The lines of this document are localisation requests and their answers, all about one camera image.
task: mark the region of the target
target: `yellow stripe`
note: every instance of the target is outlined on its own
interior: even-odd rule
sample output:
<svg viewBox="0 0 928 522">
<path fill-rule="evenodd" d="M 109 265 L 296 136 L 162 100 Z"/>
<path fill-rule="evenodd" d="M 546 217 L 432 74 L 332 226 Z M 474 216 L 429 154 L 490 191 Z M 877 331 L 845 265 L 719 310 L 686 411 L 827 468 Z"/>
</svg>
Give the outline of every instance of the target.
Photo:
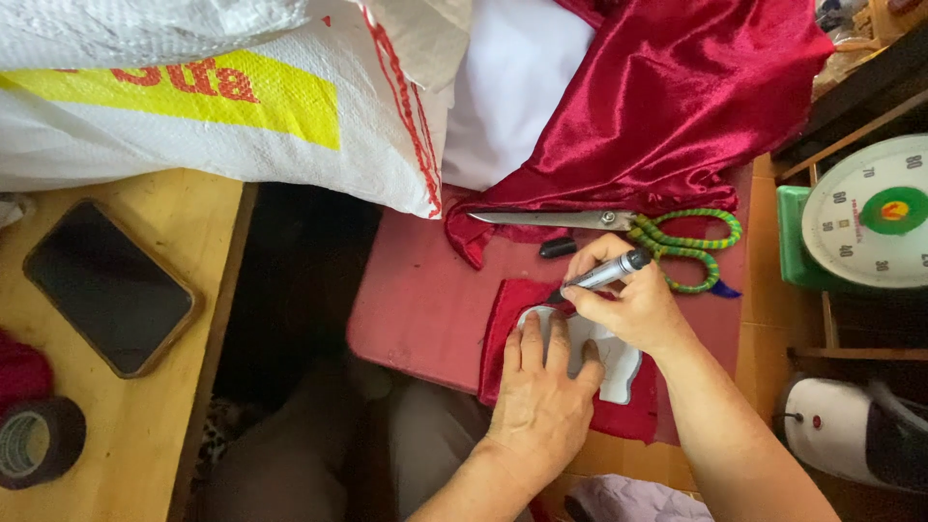
<svg viewBox="0 0 928 522">
<path fill-rule="evenodd" d="M 194 90 L 192 71 L 188 66 L 172 67 L 174 81 L 181 88 L 174 86 L 165 67 L 124 72 L 109 69 L 3 72 L 0 88 L 20 88 L 52 101 L 260 127 L 292 134 L 328 149 L 340 148 L 337 93 L 335 84 L 328 80 L 241 50 L 216 57 L 214 67 L 201 69 L 208 78 L 208 85 L 200 84 L 202 92 L 185 92 L 181 89 Z M 178 73 L 183 74 L 183 82 Z M 128 80 L 120 80 L 120 75 Z M 247 96 L 247 86 L 251 88 L 251 96 Z"/>
</svg>

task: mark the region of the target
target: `red table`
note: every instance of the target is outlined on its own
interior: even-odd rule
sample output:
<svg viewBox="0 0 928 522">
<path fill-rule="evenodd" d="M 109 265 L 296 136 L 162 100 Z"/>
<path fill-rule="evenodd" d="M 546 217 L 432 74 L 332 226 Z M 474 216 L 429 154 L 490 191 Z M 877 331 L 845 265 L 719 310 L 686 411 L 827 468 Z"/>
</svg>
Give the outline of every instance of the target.
<svg viewBox="0 0 928 522">
<path fill-rule="evenodd" d="M 751 168 L 738 169 L 732 182 L 741 197 L 736 216 L 747 234 Z M 445 208 L 464 197 L 464 189 L 442 187 Z M 673 224 L 665 229 L 673 233 Z M 602 232 L 577 230 L 583 245 Z M 726 237 L 728 229 L 710 230 Z M 741 288 L 746 241 L 714 253 L 722 279 Z M 451 249 L 444 223 L 387 209 L 367 261 L 367 270 L 348 323 L 355 354 L 382 366 L 472 394 L 477 393 L 483 333 L 499 282 L 507 278 L 559 281 L 570 256 L 546 260 L 538 245 L 494 237 L 484 251 L 483 270 L 474 270 Z M 662 261 L 678 281 L 698 281 L 702 266 L 692 260 Z M 741 300 L 711 294 L 679 295 L 677 302 L 702 342 L 733 375 L 738 356 Z M 656 440 L 676 443 L 666 384 L 658 383 Z"/>
</svg>

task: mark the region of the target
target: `scale dial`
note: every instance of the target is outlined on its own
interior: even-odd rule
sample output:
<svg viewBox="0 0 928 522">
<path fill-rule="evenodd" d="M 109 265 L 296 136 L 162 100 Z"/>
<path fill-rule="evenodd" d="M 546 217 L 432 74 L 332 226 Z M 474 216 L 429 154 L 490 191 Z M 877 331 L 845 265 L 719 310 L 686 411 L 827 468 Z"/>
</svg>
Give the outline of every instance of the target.
<svg viewBox="0 0 928 522">
<path fill-rule="evenodd" d="M 836 164 L 809 193 L 803 240 L 846 280 L 928 286 L 928 135 L 887 139 Z"/>
</svg>

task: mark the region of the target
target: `tape roll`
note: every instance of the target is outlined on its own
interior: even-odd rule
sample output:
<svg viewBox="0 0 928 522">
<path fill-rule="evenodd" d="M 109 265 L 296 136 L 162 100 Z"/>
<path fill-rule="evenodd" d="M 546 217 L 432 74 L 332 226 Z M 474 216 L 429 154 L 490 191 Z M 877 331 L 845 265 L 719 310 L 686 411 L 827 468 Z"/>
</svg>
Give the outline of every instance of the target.
<svg viewBox="0 0 928 522">
<path fill-rule="evenodd" d="M 87 424 L 69 398 L 29 400 L 0 420 L 0 487 L 23 489 L 64 475 L 84 449 Z"/>
</svg>

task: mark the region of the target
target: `hand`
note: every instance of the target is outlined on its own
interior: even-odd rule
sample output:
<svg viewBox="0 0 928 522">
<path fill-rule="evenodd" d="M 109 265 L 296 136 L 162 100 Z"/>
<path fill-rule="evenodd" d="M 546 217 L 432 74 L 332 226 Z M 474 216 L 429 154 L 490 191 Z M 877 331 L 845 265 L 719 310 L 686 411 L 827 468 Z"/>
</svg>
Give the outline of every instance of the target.
<svg viewBox="0 0 928 522">
<path fill-rule="evenodd" d="M 599 263 L 632 250 L 632 245 L 614 234 L 606 234 L 576 253 L 564 280 L 587 272 Z M 622 279 L 625 288 L 607 287 L 618 299 L 603 299 L 579 286 L 564 289 L 563 296 L 583 317 L 608 328 L 620 339 L 658 358 L 674 349 L 699 344 L 696 334 L 683 318 L 664 274 L 657 263 Z"/>
<path fill-rule="evenodd" d="M 477 450 L 495 454 L 509 475 L 534 496 L 563 471 L 586 440 L 593 396 L 605 369 L 596 344 L 584 345 L 584 365 L 567 376 L 571 340 L 567 321 L 552 314 L 548 360 L 543 362 L 540 320 L 530 312 L 522 332 L 506 340 L 499 400 Z"/>
</svg>

